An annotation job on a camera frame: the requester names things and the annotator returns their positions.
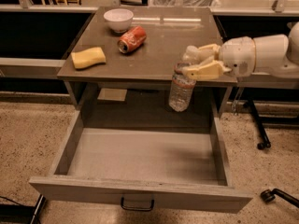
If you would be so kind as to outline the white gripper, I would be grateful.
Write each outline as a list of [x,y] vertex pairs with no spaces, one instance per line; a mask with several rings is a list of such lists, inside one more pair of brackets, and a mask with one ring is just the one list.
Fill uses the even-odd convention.
[[188,46],[184,53],[187,63],[200,63],[211,57],[207,64],[194,64],[182,69],[182,74],[192,80],[207,81],[218,79],[225,73],[234,77],[249,77],[255,68],[255,43],[252,38],[243,36],[226,41],[220,48],[217,44],[202,47]]

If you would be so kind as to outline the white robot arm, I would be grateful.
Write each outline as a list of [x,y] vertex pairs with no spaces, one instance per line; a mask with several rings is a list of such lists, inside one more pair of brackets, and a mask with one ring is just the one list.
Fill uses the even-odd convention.
[[224,74],[249,77],[253,73],[299,78],[299,22],[288,35],[243,36],[198,50],[201,62],[182,69],[185,77],[196,81],[218,79]]

